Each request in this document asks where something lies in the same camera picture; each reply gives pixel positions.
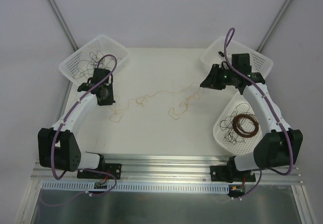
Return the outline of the dark cable pulled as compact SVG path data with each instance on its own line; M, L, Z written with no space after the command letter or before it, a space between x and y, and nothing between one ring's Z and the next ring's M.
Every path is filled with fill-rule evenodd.
M103 56L104 54L100 50L90 52L88 59L80 60L77 63L76 72L73 73L73 79L89 79L92 77L95 68L111 70L115 64L114 59L111 56L108 56L98 63Z

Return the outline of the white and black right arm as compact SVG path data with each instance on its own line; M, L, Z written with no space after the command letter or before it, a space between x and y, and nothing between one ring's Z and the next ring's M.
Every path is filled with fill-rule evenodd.
M216 172L218 178L231 183L251 171L270 170L281 176L292 172L303 135L283 119L262 74L252 72L249 54L233 54L230 61L213 64L200 86L215 90L223 90L227 86L238 89L251 105L263 135L252 152L230 157L226 166Z

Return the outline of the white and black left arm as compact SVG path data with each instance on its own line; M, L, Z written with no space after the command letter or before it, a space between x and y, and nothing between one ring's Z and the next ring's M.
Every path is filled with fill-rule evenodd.
M82 83L70 110L51 128L38 132L39 162L42 167L74 172L88 169L95 178L105 175L106 166L97 153L82 152L76 136L87 115L97 106L112 105L113 75L107 69L94 69L90 79Z

